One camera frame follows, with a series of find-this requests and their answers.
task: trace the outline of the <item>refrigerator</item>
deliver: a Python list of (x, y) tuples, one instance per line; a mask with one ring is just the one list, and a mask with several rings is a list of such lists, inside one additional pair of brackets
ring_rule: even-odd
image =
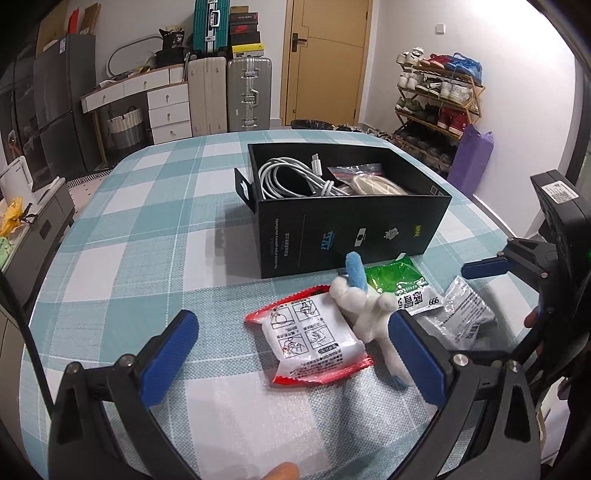
[(33, 62), (39, 28), (34, 28), (25, 39), (21, 51), (14, 62), (14, 115), (22, 154), (27, 159), (33, 190), (51, 183), (49, 166), (45, 159), (41, 135), (35, 112), (35, 92), (33, 82)]
[(67, 34), (33, 64), (35, 112), (52, 177), (74, 180), (101, 162), (91, 114), (80, 97), (96, 86), (95, 36)]

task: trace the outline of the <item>charging cable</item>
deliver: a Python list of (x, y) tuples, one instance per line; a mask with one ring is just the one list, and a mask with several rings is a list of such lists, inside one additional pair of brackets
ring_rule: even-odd
[(300, 195), (286, 189), (281, 183), (279, 183), (279, 180), (277, 180), (277, 170), (281, 167), (290, 168), (303, 177), (310, 186), (310, 190), (312, 190), (312, 196), (349, 196), (348, 193), (335, 187), (335, 183), (332, 180), (324, 180), (322, 178), (322, 167), (320, 165), (320, 159), (316, 154), (312, 157), (312, 168), (308, 167), (301, 161), (290, 157), (272, 158), (259, 168), (259, 180), (261, 182), (263, 199), (270, 200), (286, 197), (306, 197), (306, 195)]

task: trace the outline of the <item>label sticker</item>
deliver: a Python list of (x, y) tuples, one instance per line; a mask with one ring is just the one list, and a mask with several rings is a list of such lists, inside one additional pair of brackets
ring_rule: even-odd
[(550, 198), (558, 205), (579, 198), (579, 195), (562, 180), (544, 185), (542, 190), (550, 195)]

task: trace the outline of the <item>plastic bag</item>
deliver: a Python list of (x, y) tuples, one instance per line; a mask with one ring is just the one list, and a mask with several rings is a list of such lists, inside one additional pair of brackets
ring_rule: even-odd
[(337, 180), (350, 186), (358, 195), (408, 195), (400, 185), (384, 177), (379, 163), (350, 167), (329, 167)]
[(410, 315), (441, 306), (443, 298), (406, 255), (395, 262), (365, 268), (368, 284), (378, 293), (389, 291), (398, 300), (398, 308)]
[(447, 349), (469, 350), (476, 341), (480, 325), (492, 322), (495, 314), (466, 280), (456, 277), (447, 289), (443, 307), (416, 315), (415, 319)]
[(279, 360), (273, 383), (327, 384), (374, 364), (328, 290), (310, 288), (246, 316), (262, 325)]
[(13, 231), (15, 231), (21, 224), (21, 215), (22, 197), (16, 197), (4, 213), (4, 217), (2, 218), (2, 227), (0, 228), (0, 236), (8, 236)]

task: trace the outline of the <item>red sneaker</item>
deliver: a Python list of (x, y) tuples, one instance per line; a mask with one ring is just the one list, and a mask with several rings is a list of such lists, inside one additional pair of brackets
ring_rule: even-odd
[(468, 116), (465, 112), (454, 113), (452, 116), (452, 122), (449, 125), (449, 131), (461, 137), (464, 134), (464, 130), (468, 126)]
[(435, 55), (431, 53), (431, 57), (427, 60), (424, 59), (421, 61), (421, 65), (423, 67), (434, 67), (437, 69), (444, 69), (445, 64), (450, 62), (453, 58), (449, 55)]
[(449, 114), (448, 108), (441, 108), (439, 109), (439, 120), (437, 121), (437, 126), (439, 128), (443, 128), (447, 130), (451, 123), (451, 116)]

